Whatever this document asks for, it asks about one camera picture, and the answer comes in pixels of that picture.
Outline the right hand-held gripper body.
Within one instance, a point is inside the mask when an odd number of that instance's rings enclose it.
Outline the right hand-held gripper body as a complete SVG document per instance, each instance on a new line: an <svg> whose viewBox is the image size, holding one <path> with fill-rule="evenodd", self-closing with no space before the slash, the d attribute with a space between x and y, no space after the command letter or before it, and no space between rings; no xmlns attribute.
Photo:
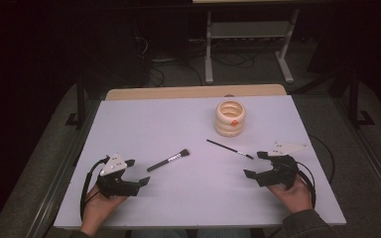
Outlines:
<svg viewBox="0 0 381 238"><path fill-rule="evenodd" d="M270 186L284 184L291 188L296 176L309 179L298 167L298 162L292 157L293 153L306 149L306 144L280 143L276 142L274 148L268 151L272 169L267 172L257 174L256 181L260 186Z"/></svg>

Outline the black fluffy makeup brush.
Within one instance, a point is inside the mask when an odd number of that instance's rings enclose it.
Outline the black fluffy makeup brush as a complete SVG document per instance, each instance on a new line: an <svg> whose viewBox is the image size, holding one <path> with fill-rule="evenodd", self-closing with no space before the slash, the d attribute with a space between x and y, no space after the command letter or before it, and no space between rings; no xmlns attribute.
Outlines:
<svg viewBox="0 0 381 238"><path fill-rule="evenodd" d="M175 161L175 160L177 160L179 158L187 157L190 154L191 154L191 152L188 149L183 149L179 153L174 154L173 156L171 156L171 157L169 157L169 158L167 158L165 160L162 160L162 161L156 163L155 165L152 165L152 166L148 167L146 169L146 171L147 172L154 171L154 170L156 170L156 169L158 169L158 168L160 168L160 167L162 167L162 166L164 166L164 165L166 165L166 164L168 164L170 162L173 162L173 161Z"/></svg>

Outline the grey metal floor rail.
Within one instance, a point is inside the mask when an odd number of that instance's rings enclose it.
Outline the grey metal floor rail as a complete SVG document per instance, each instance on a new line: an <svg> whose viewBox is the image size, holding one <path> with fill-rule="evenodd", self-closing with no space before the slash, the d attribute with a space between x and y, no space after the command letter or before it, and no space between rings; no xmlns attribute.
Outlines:
<svg viewBox="0 0 381 238"><path fill-rule="evenodd" d="M31 178L45 193L25 238L45 238L53 226L99 104L97 100L85 100L85 121L76 130L74 126L65 124L69 114L76 111L75 100L73 108L57 116L61 122L51 122L51 131L45 132L45 139L39 143L39 152L33 156Z"/></svg>
<svg viewBox="0 0 381 238"><path fill-rule="evenodd" d="M361 111L360 119L352 122L348 109L340 99L333 104L341 121L335 134L336 144L342 150L339 169L362 197L374 199L381 193L381 109Z"/></svg>

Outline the black metal stand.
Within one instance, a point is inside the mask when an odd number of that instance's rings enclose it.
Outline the black metal stand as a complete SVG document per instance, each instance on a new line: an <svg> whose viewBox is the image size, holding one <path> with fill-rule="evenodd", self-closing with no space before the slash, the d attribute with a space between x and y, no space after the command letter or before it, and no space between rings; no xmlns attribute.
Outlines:
<svg viewBox="0 0 381 238"><path fill-rule="evenodd" d="M67 126L74 126L76 130L79 130L85 121L85 88L81 74L76 79L75 89L76 111L69 114L65 124Z"/></svg>
<svg viewBox="0 0 381 238"><path fill-rule="evenodd" d="M374 125L375 122L367 111L358 110L359 78L357 72L352 72L348 95L348 119L355 128L363 125Z"/></svg>

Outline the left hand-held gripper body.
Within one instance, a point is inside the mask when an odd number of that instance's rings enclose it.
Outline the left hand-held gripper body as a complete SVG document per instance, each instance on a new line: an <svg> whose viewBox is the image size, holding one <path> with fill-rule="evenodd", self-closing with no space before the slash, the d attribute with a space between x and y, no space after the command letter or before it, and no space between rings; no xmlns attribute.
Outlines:
<svg viewBox="0 0 381 238"><path fill-rule="evenodd" d="M99 191L105 197L136 196L138 194L140 186L137 182L122 179L127 168L129 167L127 167L125 160L118 153L108 159L96 182Z"/></svg>

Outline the person's right hand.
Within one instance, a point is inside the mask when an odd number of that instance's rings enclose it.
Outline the person's right hand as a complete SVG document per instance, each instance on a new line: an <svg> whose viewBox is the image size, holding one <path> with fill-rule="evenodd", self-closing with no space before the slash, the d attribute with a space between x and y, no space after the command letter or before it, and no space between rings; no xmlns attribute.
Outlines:
<svg viewBox="0 0 381 238"><path fill-rule="evenodd" d="M296 176L291 188L270 185L268 189L285 205L291 214L314 208L310 190L300 176Z"/></svg>

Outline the thin black makeup brush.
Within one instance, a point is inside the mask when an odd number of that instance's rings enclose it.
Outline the thin black makeup brush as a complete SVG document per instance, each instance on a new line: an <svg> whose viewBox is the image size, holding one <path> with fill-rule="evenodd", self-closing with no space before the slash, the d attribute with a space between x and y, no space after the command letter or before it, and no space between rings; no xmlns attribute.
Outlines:
<svg viewBox="0 0 381 238"><path fill-rule="evenodd" d="M245 154L245 153L243 153L243 152L240 152L240 151L238 151L238 150L235 150L235 149L233 149L233 148L227 147L227 146L225 146L225 145L222 145L222 144L220 144L220 143L214 142L214 141L209 140L209 139L205 139L205 141L208 142L208 143L210 143L210 144L213 144L213 145L215 145L215 146L218 146L218 147L221 147L221 148L226 149L226 150L228 150L228 151L231 151L231 152L233 152L233 153L236 153L236 154L239 154L239 155L241 155L241 156L244 156L244 157L246 157L246 158L248 158L248 159L250 159L250 160L254 160L254 158L253 158L252 156L250 156L250 155L248 155L248 154Z"/></svg>

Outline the person's left hand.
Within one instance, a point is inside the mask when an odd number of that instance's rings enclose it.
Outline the person's left hand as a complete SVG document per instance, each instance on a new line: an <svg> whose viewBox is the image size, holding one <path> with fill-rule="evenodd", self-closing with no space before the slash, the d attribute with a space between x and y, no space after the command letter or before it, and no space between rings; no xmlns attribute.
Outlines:
<svg viewBox="0 0 381 238"><path fill-rule="evenodd" d="M95 185L86 195L87 203L85 205L80 229L99 229L101 225L110 217L112 212L123 203L127 196L105 197L100 193Z"/></svg>

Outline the cream ringed brush holder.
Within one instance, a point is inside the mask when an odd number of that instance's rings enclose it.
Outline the cream ringed brush holder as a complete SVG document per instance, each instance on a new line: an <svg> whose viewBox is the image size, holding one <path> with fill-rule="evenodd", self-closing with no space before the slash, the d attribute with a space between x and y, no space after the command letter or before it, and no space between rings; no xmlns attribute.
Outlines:
<svg viewBox="0 0 381 238"><path fill-rule="evenodd" d="M214 128L223 137L236 137L242 131L246 119L246 109L238 101L220 102L215 109Z"/></svg>

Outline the white metal stand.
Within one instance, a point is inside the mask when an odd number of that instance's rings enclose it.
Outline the white metal stand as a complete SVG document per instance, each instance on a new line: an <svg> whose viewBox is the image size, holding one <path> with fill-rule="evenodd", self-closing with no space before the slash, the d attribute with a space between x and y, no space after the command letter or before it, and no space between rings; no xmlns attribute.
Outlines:
<svg viewBox="0 0 381 238"><path fill-rule="evenodd" d="M286 54L296 28L300 10L295 9L288 21L261 21L261 22L213 22L212 13L206 15L206 38L204 75L207 84L213 84L212 68L212 40L224 39L266 39L279 38L283 40L282 47L275 51L275 57L287 83L295 80L286 62Z"/></svg>

